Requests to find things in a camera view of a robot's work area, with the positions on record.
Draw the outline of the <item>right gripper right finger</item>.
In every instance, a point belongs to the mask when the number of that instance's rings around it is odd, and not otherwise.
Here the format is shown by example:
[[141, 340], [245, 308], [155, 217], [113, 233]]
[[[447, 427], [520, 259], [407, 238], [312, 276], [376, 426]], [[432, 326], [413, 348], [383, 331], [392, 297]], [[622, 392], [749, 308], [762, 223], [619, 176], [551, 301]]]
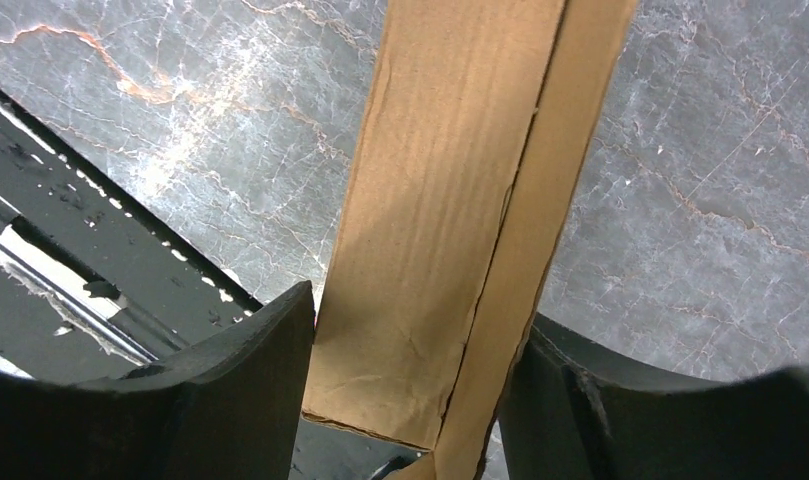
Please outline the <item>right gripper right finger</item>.
[[513, 479], [809, 479], [809, 366], [709, 381], [537, 315], [499, 426]]

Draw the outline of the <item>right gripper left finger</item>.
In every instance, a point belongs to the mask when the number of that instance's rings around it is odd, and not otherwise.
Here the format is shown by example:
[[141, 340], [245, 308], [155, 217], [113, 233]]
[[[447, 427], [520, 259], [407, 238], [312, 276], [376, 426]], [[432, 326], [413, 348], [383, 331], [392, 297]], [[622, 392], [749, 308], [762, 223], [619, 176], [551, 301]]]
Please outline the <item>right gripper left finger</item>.
[[0, 479], [285, 479], [314, 339], [311, 284], [118, 378], [0, 372]]

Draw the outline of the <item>cardboard box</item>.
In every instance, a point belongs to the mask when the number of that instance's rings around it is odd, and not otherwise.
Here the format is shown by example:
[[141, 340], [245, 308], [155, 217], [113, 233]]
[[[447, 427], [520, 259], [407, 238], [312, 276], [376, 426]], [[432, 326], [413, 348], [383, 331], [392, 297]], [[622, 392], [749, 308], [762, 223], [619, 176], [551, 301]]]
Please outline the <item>cardboard box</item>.
[[324, 285], [307, 419], [476, 479], [631, 1], [392, 1]]

